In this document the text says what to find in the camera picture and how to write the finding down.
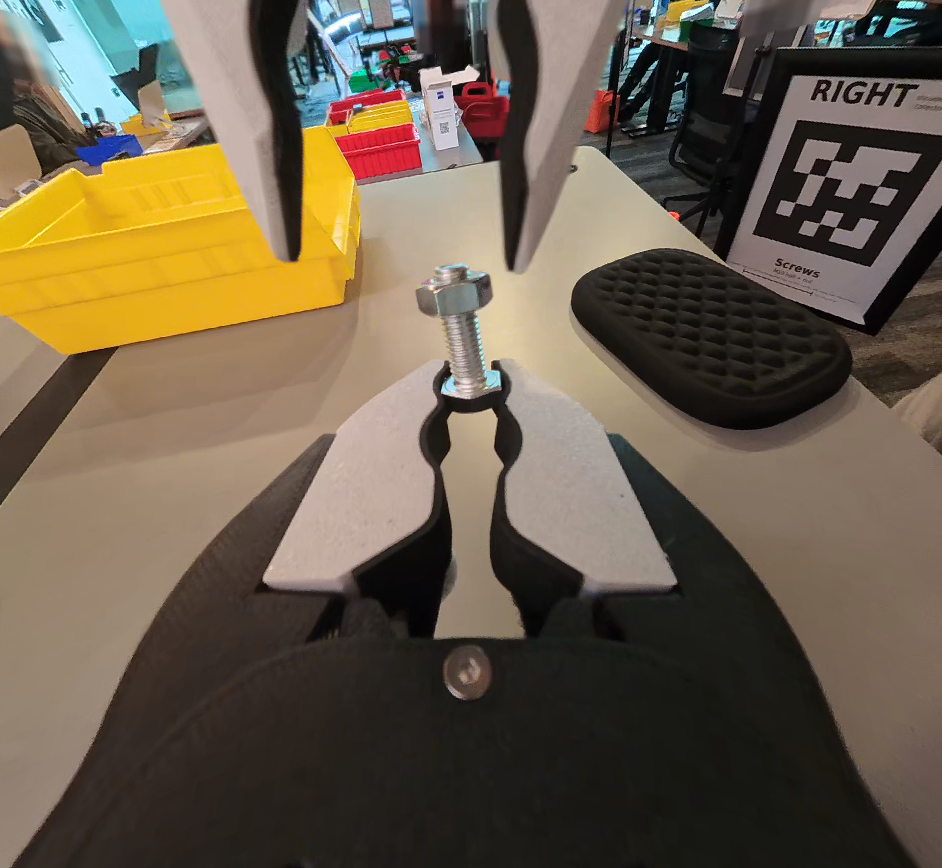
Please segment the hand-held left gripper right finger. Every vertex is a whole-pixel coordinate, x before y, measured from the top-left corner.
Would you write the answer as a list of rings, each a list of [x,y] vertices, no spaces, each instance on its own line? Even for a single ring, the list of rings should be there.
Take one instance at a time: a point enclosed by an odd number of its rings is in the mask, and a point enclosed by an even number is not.
[[[537,635],[565,600],[675,592],[676,574],[606,428],[518,361],[496,369],[502,469],[490,557],[524,632]]]

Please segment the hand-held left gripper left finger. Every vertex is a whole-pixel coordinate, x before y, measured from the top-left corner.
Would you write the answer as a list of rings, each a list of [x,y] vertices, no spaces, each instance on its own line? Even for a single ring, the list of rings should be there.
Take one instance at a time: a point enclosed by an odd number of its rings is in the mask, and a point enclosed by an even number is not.
[[[452,562],[441,464],[446,364],[429,361],[337,429],[262,581],[280,592],[371,599],[431,637]]]

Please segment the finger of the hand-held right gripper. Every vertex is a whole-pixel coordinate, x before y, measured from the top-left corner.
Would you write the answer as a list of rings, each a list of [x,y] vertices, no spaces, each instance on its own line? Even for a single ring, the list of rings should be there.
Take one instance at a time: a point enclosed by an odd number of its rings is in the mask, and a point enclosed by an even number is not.
[[[529,267],[570,173],[628,0],[490,0],[496,77],[510,85],[499,144],[504,258]]]
[[[301,251],[303,147],[289,58],[305,0],[160,0],[188,72],[273,255]]]

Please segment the silver hex bolt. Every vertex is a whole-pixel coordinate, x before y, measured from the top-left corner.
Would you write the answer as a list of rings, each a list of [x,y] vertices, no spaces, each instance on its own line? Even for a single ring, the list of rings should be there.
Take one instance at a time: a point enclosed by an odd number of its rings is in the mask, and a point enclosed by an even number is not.
[[[443,393],[465,402],[489,398],[502,389],[500,371],[485,360],[477,316],[481,309],[440,318],[450,367]]]

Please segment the silver hex nut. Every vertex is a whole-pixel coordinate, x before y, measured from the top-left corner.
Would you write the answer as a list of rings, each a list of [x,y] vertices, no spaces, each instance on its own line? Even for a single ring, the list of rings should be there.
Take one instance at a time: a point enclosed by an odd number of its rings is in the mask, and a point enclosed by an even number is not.
[[[432,317],[475,312],[493,299],[491,276],[464,263],[437,266],[416,289],[419,310]]]

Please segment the yellow plastic bin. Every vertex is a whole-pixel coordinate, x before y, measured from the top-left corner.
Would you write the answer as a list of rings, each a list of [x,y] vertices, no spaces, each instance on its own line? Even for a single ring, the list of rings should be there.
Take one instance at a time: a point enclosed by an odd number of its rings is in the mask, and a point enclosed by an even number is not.
[[[325,127],[303,150],[298,262],[271,253],[219,145],[148,154],[2,211],[2,315],[68,356],[341,304],[359,190]]]

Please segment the red plastic container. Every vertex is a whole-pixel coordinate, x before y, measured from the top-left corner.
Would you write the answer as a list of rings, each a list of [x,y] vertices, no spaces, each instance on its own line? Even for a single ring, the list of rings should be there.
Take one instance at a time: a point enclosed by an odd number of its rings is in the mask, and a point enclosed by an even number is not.
[[[500,142],[510,109],[508,96],[499,93],[494,84],[473,82],[465,84],[454,100],[466,131],[476,143]]]

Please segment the small blue bin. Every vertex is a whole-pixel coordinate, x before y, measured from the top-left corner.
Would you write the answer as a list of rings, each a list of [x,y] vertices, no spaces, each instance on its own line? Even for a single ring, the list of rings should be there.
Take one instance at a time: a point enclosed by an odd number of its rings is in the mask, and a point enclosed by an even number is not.
[[[77,146],[77,158],[92,168],[100,168],[109,161],[142,156],[144,148],[132,133],[101,136],[94,145]]]

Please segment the white carton box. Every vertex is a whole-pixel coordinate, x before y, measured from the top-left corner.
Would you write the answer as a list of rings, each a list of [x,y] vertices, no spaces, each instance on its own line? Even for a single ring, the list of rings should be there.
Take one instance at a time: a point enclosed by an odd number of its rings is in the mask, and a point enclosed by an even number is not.
[[[438,66],[420,70],[421,93],[432,145],[436,151],[443,152],[459,147],[454,86],[474,83],[478,78],[479,71],[472,65],[449,74],[444,73]]]

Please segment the black mesh office chair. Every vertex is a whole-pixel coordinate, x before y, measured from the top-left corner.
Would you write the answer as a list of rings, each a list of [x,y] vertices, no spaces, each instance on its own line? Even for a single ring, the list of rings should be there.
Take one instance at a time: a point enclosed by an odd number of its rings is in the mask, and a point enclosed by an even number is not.
[[[737,45],[733,30],[697,23],[689,31],[686,102],[668,163],[700,190],[667,196],[663,206],[691,202],[679,219],[698,215],[697,236],[707,219],[721,212],[739,172],[746,105],[724,91]]]

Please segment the yellow bin on back table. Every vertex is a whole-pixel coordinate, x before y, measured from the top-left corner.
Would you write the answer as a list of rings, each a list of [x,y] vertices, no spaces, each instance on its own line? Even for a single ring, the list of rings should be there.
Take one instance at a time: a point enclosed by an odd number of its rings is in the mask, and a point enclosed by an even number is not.
[[[373,132],[414,123],[409,103],[406,100],[396,100],[353,110],[347,121],[347,133]]]

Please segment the large red bin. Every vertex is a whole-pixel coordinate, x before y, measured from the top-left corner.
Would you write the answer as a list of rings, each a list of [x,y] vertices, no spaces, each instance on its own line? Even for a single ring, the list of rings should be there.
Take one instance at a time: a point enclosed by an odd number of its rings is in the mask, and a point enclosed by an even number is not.
[[[336,144],[357,181],[422,169],[420,136],[413,122],[337,135]]]

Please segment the black padded wrist rest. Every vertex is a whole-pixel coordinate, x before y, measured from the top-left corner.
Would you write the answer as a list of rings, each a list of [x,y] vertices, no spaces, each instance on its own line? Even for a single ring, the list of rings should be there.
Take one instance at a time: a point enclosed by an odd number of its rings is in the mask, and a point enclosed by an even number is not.
[[[781,425],[835,396],[853,370],[824,319],[689,250],[598,266],[574,285],[571,309],[656,395],[713,427]]]

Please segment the framed marker sign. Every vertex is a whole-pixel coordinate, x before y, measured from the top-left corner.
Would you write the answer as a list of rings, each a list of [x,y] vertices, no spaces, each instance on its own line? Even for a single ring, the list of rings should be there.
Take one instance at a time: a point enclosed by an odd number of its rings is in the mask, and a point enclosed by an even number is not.
[[[940,206],[940,48],[783,48],[714,250],[875,335],[939,256]]]

